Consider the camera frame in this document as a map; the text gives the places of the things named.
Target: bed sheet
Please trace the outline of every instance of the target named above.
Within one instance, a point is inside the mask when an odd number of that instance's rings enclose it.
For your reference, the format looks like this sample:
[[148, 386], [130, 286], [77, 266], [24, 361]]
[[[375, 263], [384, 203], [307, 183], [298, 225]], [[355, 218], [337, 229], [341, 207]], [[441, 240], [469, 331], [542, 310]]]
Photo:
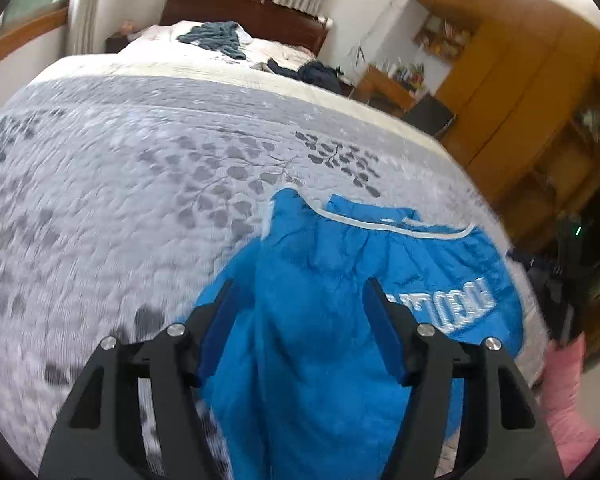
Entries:
[[180, 43], [178, 36], [191, 30], [191, 27], [202, 25], [200, 22], [178, 22], [170, 27], [152, 25], [140, 33], [140, 36], [122, 49], [118, 55], [126, 60], [147, 61], [162, 60], [167, 62], [192, 62], [235, 64], [255, 67], [273, 58], [276, 62], [291, 70], [298, 70], [302, 65], [315, 60], [314, 54], [302, 47], [289, 46], [277, 41], [252, 38], [248, 31], [238, 31], [240, 46], [246, 60], [232, 59], [221, 52], [205, 50], [193, 44]]
[[[345, 163], [340, 150], [355, 156]], [[510, 247], [437, 141], [288, 78], [221, 63], [75, 56], [0, 110], [0, 430], [33, 471], [100, 339], [143, 340], [188, 313], [261, 234], [270, 197], [288, 183], [316, 204], [335, 192], [413, 207], [425, 222], [474, 222], [501, 254]], [[516, 362], [531, 382], [546, 332], [523, 269], [507, 267], [525, 323]], [[147, 412], [151, 458], [158, 447]]]

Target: wooden headboard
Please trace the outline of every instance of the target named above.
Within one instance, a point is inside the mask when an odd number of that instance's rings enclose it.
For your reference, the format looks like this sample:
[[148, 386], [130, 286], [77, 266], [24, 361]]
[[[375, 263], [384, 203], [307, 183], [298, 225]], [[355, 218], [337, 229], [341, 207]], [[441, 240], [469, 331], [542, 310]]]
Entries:
[[240, 23], [254, 38], [304, 46], [316, 56], [329, 29], [317, 18], [271, 0], [167, 0], [160, 25], [190, 22]]

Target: silver bolt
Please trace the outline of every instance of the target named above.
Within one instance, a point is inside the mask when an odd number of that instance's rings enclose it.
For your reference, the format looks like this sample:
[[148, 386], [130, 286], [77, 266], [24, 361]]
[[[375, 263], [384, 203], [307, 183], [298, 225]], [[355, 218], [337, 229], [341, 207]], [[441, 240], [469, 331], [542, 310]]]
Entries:
[[117, 342], [118, 340], [115, 337], [108, 335], [100, 342], [100, 347], [103, 350], [111, 350], [117, 344]]
[[422, 337], [431, 337], [436, 333], [436, 329], [429, 323], [420, 323], [416, 330]]
[[500, 341], [497, 337], [488, 337], [484, 340], [484, 345], [489, 350], [500, 350], [502, 348], [502, 341]]
[[184, 334], [185, 330], [186, 328], [182, 323], [174, 323], [167, 327], [167, 334], [169, 334], [171, 337], [178, 337]]

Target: blue garment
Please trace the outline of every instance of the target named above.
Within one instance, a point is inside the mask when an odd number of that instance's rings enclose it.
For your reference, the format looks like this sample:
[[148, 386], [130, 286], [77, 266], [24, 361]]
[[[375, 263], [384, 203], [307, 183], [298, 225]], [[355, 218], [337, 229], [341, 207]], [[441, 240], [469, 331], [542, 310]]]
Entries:
[[[312, 209], [293, 189], [273, 200], [268, 235], [213, 285], [217, 292], [235, 276], [246, 299], [203, 398], [238, 480], [378, 478], [410, 390], [387, 373], [370, 332], [366, 279], [375, 276], [419, 322], [466, 342], [497, 336], [513, 355], [522, 346], [520, 300], [477, 227], [402, 229], [394, 226], [404, 225], [402, 212], [332, 197], [327, 209], [347, 214], [340, 216]], [[376, 218], [394, 222], [370, 222]], [[214, 294], [203, 296], [198, 304]], [[448, 433], [459, 423], [460, 386], [452, 389]]]

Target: pink pants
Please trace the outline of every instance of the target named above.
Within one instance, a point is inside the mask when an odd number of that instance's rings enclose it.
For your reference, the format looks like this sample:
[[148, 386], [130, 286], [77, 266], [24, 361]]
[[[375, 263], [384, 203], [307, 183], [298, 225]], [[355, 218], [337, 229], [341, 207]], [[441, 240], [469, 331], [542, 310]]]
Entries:
[[540, 407], [567, 476], [584, 460], [600, 437], [600, 432], [590, 427], [576, 410], [584, 349], [584, 334], [564, 348], [558, 348], [552, 341], [544, 359]]

